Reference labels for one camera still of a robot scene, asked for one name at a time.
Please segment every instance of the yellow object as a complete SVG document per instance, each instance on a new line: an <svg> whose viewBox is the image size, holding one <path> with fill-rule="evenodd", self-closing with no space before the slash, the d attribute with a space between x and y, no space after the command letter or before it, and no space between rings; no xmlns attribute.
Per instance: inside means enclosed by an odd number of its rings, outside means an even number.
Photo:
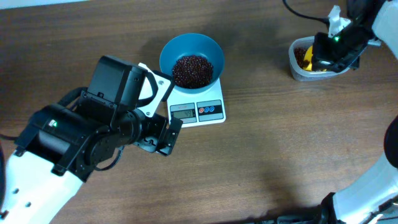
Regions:
<svg viewBox="0 0 398 224"><path fill-rule="evenodd" d="M304 67L303 69L309 72L312 72L312 63L311 63L311 58L312 58L312 46L307 50L304 56L304 62L309 61L310 63Z"/></svg>

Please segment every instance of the wooden table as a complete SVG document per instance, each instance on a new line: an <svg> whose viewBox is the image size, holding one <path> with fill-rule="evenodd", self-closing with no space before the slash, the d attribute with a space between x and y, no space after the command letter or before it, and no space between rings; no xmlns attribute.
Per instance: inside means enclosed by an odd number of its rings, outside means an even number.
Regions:
<svg viewBox="0 0 398 224"><path fill-rule="evenodd" d="M292 1L314 16L334 4ZM104 54L159 69L172 37L197 32L226 57L225 123L183 129L170 157L128 147L52 223L218 223L316 205L376 162L398 114L398 63L385 45L367 49L357 71L295 81L289 45L326 28L281 1L90 1L0 11L0 21L0 133L8 135L87 86Z"/></svg>

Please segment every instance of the scale display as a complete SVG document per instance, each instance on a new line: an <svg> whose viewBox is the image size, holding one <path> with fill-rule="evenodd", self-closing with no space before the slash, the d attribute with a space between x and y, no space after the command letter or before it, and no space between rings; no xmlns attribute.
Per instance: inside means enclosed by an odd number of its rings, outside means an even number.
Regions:
<svg viewBox="0 0 398 224"><path fill-rule="evenodd" d="M173 117L178 119L192 118L195 116L194 110L174 111Z"/></svg>
<svg viewBox="0 0 398 224"><path fill-rule="evenodd" d="M225 121L225 108L220 80L205 93L186 94L173 90L167 99L169 122L181 119L183 128Z"/></svg>

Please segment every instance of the red beans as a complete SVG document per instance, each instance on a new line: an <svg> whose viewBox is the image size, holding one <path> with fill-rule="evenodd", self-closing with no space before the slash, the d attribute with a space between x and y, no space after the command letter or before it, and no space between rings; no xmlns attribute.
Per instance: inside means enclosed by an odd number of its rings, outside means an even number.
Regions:
<svg viewBox="0 0 398 224"><path fill-rule="evenodd" d="M182 88L201 88L210 84L213 78L213 66L201 56L184 56L174 65L175 84Z"/></svg>
<svg viewBox="0 0 398 224"><path fill-rule="evenodd" d="M309 61L304 60L305 53L307 53L306 49L298 47L294 49L293 52L294 56L296 57L297 65L299 65L300 68L304 69L310 64Z"/></svg>

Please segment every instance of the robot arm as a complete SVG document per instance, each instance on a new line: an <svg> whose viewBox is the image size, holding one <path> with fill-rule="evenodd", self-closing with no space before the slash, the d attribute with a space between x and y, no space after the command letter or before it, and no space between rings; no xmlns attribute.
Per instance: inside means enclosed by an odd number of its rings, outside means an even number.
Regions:
<svg viewBox="0 0 398 224"><path fill-rule="evenodd" d="M313 69L341 72L347 67L359 68L359 56L370 42L378 39L383 40L398 58L398 1L347 2L351 21L340 18L340 9L335 6L329 15L329 33L315 35Z"/></svg>
<svg viewBox="0 0 398 224"><path fill-rule="evenodd" d="M386 1L372 25L376 37L384 41L398 59L398 1Z"/></svg>
<svg viewBox="0 0 398 224"><path fill-rule="evenodd" d="M398 117L389 126L380 159L356 182L333 196L337 220L368 223L398 201Z"/></svg>
<svg viewBox="0 0 398 224"><path fill-rule="evenodd" d="M168 156L182 126L155 114L172 77L104 56L88 88L36 112L6 167L0 223L49 223L94 170L114 166L125 145ZM76 98L76 109L66 108ZM108 167L100 162L118 156Z"/></svg>

